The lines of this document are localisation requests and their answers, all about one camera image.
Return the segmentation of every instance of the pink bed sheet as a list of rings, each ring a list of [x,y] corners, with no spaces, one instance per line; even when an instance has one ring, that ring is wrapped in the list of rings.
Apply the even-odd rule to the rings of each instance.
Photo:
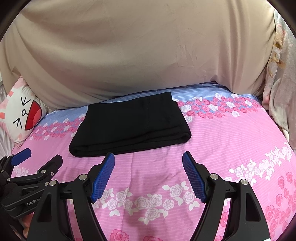
[[[185,151],[225,180],[250,181],[265,213],[271,240],[276,240],[291,221],[296,211],[296,159],[276,124],[253,100],[253,111],[237,110],[239,115],[233,114],[233,108],[205,115],[198,111],[198,101],[178,101],[192,132],[187,143],[115,156],[106,190],[93,205],[108,240],[190,240],[204,205],[195,198],[182,167]],[[206,111],[214,100],[201,101]],[[81,115],[70,123],[65,116],[62,122],[37,126],[23,146],[14,150],[30,148],[32,156],[14,169],[13,176],[35,173],[56,154],[64,160],[54,177],[59,182],[72,181],[101,163],[103,157],[76,158],[69,153],[68,146],[83,118]],[[109,118],[120,119],[116,113]],[[55,135],[52,130],[58,128],[63,133]],[[73,202],[68,200],[68,204],[78,241],[81,235]],[[215,241],[223,237],[229,204],[225,200]]]

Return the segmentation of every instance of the beige fabric backdrop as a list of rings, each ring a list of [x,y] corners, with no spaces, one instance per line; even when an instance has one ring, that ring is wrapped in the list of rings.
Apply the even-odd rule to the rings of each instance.
[[[259,95],[274,33],[266,0],[33,0],[0,69],[6,91],[22,74],[58,109],[211,80]]]

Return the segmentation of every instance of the cartoon face pillow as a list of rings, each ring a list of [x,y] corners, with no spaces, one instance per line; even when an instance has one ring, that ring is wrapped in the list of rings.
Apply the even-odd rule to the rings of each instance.
[[[21,76],[0,104],[0,128],[19,147],[45,116],[46,110],[46,105],[35,96]]]

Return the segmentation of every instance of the blue textured pad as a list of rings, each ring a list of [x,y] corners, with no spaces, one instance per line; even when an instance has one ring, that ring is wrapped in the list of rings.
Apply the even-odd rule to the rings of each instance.
[[[96,177],[93,183],[93,193],[91,194],[91,200],[93,202],[96,202],[99,198],[102,197],[114,166],[115,166],[115,157],[114,157],[114,154],[111,153],[107,157],[106,162],[104,163],[102,169],[100,170],[98,176]]]
[[[205,193],[205,183],[196,170],[196,167],[192,163],[194,160],[191,160],[189,155],[185,152],[182,157],[182,163],[184,170],[188,176],[194,194],[197,198],[199,198],[203,203],[207,199],[207,195]]]
[[[17,166],[30,157],[31,157],[31,150],[29,148],[26,148],[23,151],[19,152],[18,154],[15,154],[11,158],[10,163],[12,166]]]

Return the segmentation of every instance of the red mouth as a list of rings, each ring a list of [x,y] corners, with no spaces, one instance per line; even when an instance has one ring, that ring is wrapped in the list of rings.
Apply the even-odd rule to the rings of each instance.
[[[25,131],[32,129],[40,121],[41,116],[42,116],[41,107],[35,100],[33,100],[28,113]]]

